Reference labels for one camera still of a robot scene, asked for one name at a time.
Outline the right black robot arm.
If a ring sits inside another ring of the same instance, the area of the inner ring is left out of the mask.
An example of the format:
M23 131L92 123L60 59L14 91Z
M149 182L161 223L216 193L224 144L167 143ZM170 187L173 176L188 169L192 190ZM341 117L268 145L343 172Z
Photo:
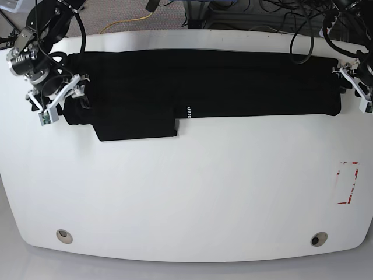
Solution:
M35 1L26 26L7 53L10 71L32 84L26 99L34 111L45 112L52 103L50 96L58 95L76 76L67 66L68 55L51 50L66 36L71 20L76 19L82 37L79 53L84 53L86 31L79 14L84 4L85 1Z

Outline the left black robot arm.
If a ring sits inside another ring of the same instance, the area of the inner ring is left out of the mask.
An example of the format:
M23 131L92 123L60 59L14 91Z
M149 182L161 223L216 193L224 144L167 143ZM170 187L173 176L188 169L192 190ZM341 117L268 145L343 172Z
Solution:
M340 66L338 72L355 88L363 101L372 102L372 1L332 1L333 8L324 12L322 34L326 43L333 50L357 63L356 69L352 65ZM332 27L338 19L345 19L351 32L355 34L365 46L367 52L345 50L329 37Z

